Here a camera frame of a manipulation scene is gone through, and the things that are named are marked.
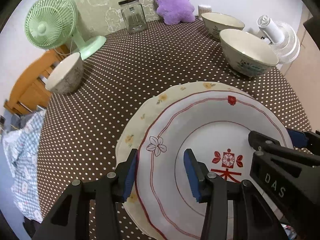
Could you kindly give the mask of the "white clip fan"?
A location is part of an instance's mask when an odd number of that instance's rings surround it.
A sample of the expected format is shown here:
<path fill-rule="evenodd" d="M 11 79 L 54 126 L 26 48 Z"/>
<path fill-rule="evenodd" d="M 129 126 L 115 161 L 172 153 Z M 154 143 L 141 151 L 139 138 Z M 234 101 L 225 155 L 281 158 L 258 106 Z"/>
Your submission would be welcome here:
<path fill-rule="evenodd" d="M 291 63 L 298 57 L 300 41 L 291 25 L 283 21 L 274 21 L 267 15 L 260 16 L 257 25 L 270 41 L 268 45 L 277 55 L 279 64 Z"/>

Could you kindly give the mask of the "blue checkered cloth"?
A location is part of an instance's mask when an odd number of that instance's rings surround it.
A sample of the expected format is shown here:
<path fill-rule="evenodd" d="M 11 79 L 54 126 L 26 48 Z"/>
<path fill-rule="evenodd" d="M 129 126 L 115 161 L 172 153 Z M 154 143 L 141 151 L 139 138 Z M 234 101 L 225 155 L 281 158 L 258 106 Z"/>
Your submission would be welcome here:
<path fill-rule="evenodd" d="M 41 129 L 46 110 L 35 112 L 25 126 L 5 131 L 2 139 L 4 154 L 14 179 L 13 202 L 24 217 L 43 221 L 37 188 L 37 158 Z"/>

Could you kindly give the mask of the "purple plush toy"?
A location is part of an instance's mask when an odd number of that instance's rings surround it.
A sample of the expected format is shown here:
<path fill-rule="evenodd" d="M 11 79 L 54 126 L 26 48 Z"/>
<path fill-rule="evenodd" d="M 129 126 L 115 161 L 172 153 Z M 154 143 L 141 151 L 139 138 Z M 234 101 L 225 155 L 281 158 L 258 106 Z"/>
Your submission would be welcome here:
<path fill-rule="evenodd" d="M 195 21 L 194 6 L 190 0 L 154 0 L 157 4 L 156 13 L 161 16 L 167 25 L 180 22 L 191 23 Z"/>

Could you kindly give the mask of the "toothpick container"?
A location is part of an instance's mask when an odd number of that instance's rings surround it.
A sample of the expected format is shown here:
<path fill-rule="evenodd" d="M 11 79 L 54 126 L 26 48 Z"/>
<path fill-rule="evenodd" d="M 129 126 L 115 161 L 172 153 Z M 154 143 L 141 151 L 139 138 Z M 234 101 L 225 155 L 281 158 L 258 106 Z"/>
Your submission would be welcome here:
<path fill-rule="evenodd" d="M 199 19 L 202 18 L 202 14 L 212 12 L 212 7 L 207 4 L 199 4 L 198 5 L 198 17 Z"/>

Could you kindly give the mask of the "glass jar with dark lid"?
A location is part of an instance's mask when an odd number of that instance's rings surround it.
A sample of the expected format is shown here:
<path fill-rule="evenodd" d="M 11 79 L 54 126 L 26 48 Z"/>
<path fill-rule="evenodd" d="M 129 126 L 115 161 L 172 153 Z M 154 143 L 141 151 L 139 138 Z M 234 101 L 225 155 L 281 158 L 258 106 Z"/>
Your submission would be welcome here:
<path fill-rule="evenodd" d="M 118 4 L 129 33 L 140 33 L 148 27 L 140 0 L 122 0 Z"/>

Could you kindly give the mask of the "grey ceramic bowl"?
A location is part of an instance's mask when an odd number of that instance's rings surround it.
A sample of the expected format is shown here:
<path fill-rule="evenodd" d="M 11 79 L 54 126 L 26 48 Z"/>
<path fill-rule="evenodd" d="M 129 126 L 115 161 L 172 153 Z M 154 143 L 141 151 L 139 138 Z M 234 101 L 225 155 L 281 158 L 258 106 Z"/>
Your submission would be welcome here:
<path fill-rule="evenodd" d="M 82 58 L 79 52 L 63 59 L 49 75 L 45 88 L 52 93 L 73 93 L 80 86 L 84 74 Z"/>

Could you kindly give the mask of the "orange wooden chair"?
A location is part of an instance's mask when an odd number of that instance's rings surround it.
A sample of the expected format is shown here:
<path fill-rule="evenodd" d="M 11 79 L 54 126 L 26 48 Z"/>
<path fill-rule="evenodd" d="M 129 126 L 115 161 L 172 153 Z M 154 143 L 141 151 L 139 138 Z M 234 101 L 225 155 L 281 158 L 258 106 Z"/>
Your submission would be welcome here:
<path fill-rule="evenodd" d="M 41 77 L 48 78 L 65 56 L 51 49 L 27 67 L 14 84 L 3 107 L 11 114 L 25 115 L 36 110 L 37 106 L 47 107 L 51 92 L 45 89 Z"/>

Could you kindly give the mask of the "green desk fan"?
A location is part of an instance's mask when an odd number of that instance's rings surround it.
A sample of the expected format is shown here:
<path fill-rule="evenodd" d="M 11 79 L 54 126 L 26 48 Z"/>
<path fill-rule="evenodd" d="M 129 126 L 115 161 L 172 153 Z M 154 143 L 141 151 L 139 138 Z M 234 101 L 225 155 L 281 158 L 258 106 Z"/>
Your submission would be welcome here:
<path fill-rule="evenodd" d="M 37 48 L 50 50 L 72 41 L 85 60 L 99 50 L 106 37 L 85 41 L 78 29 L 78 9 L 74 0 L 38 0 L 29 9 L 24 23 L 28 41 Z"/>

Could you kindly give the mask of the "cream patterned bowl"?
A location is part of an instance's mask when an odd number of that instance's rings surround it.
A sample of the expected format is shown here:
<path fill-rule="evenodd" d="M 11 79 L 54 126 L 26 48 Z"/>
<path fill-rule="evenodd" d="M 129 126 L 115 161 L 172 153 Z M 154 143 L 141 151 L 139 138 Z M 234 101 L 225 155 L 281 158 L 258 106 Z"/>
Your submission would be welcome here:
<path fill-rule="evenodd" d="M 270 46 L 258 37 L 238 29 L 219 33 L 223 54 L 229 65 L 247 77 L 258 77 L 279 63 Z"/>
<path fill-rule="evenodd" d="M 210 35 L 212 35 L 212 37 L 218 41 L 220 40 L 220 31 L 224 29 L 243 30 L 245 27 L 244 22 L 241 20 L 218 12 L 202 13 L 201 18 Z"/>

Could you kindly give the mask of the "large yellow flower plate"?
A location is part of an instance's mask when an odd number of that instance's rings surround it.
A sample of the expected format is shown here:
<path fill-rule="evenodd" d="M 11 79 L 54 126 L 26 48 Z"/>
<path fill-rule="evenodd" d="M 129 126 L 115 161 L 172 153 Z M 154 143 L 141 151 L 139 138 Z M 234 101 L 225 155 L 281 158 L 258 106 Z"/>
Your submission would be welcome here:
<path fill-rule="evenodd" d="M 218 82 L 199 81 L 168 88 L 157 96 L 146 100 L 129 120 L 116 145 L 117 163 L 127 159 L 131 148 L 139 148 L 148 127 L 166 107 L 188 95 L 207 90 L 230 90 L 245 94 L 244 91 L 238 88 Z M 125 202 L 124 209 L 145 235 L 155 239 L 164 238 L 148 222 L 135 187 L 133 187 L 129 199 Z"/>

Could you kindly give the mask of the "brown polka dot tablecloth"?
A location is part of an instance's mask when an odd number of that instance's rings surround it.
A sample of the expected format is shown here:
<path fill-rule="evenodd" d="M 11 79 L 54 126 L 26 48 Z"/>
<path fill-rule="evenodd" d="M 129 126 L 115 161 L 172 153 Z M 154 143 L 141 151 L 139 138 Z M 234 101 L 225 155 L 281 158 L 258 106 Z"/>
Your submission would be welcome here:
<path fill-rule="evenodd" d="M 277 68 L 251 79 L 236 74 L 220 42 L 203 22 L 148 23 L 141 33 L 125 29 L 83 62 L 81 86 L 71 94 L 53 94 L 41 131 L 37 183 L 46 215 L 75 179 L 96 181 L 116 169 L 116 145 L 124 128 L 146 100 L 175 85 L 218 82 L 245 92 L 289 129 L 309 131 L 310 122 Z M 147 239 L 116 205 L 122 239 Z"/>

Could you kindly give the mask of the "red pattern white plate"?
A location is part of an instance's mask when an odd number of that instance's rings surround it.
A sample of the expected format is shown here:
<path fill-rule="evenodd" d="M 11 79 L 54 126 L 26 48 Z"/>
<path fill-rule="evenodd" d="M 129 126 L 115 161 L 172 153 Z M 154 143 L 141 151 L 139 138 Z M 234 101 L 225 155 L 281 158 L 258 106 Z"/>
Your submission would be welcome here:
<path fill-rule="evenodd" d="M 183 155 L 196 159 L 226 181 L 250 179 L 257 131 L 292 148 L 284 125 L 265 106 L 244 94 L 206 91 L 166 107 L 147 129 L 139 147 L 136 191 L 147 221 L 164 239 L 199 239 L 206 205 L 193 197 Z"/>

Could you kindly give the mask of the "green elephant pattern cloth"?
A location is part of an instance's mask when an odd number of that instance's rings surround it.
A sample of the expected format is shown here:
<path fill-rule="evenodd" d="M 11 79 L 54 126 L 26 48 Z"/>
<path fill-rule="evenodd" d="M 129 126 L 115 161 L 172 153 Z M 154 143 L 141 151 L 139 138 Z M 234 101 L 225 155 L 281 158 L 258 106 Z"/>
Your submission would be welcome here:
<path fill-rule="evenodd" d="M 78 28 L 85 40 L 94 36 L 106 36 L 125 28 L 120 12 L 122 0 L 74 0 L 79 12 Z M 153 0 L 140 0 L 146 20 L 158 20 Z"/>

